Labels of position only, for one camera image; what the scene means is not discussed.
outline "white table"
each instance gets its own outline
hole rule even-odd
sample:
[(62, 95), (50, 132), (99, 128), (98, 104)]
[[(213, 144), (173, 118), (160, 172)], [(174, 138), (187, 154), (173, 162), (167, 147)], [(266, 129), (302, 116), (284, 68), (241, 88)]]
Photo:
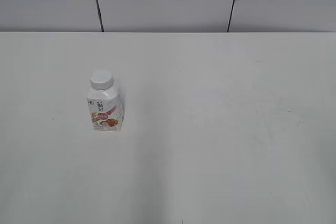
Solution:
[[(336, 34), (0, 33), (0, 223), (336, 223)], [(91, 129), (90, 73), (126, 94)]]

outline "white wall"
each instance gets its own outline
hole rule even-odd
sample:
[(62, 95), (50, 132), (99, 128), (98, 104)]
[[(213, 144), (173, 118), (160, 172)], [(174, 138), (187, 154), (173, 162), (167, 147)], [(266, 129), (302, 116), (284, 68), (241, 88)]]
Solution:
[(95, 0), (0, 0), (1, 31), (100, 31)]
[(106, 31), (226, 31), (233, 0), (99, 0)]
[[(105, 31), (226, 31), (233, 0), (99, 0)], [(95, 0), (0, 0), (0, 31), (100, 31)], [(236, 0), (230, 31), (336, 31), (336, 0)]]
[(336, 0), (236, 0), (230, 31), (336, 31)]

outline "bottle cap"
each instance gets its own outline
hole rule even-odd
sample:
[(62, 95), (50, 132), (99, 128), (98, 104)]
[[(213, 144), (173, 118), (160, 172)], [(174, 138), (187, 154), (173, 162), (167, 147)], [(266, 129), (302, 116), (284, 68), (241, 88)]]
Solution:
[(90, 77), (91, 87), (96, 90), (108, 89), (113, 85), (113, 77), (111, 72), (105, 70), (97, 70)]

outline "black vertical line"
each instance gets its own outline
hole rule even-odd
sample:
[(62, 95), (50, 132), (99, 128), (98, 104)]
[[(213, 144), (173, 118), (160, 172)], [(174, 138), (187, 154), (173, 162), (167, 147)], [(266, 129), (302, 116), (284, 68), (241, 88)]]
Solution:
[(101, 31), (104, 31), (103, 20), (101, 19), (101, 13), (100, 13), (100, 7), (99, 7), (99, 1), (98, 0), (96, 0), (96, 5), (97, 5), (97, 11), (98, 11), (100, 29), (101, 29)]
[(231, 13), (230, 13), (230, 19), (229, 19), (229, 24), (227, 25), (227, 33), (229, 32), (230, 30), (230, 25), (231, 25), (231, 19), (232, 19), (232, 13), (233, 13), (233, 7), (235, 6), (235, 1), (236, 0), (233, 0), (232, 1), (232, 7), (231, 7)]

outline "product label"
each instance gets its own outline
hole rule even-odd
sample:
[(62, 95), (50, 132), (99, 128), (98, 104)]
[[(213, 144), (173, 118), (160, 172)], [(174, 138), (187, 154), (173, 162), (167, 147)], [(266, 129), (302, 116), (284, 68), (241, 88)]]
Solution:
[(119, 131), (124, 118), (121, 95), (111, 100), (87, 99), (94, 130)]

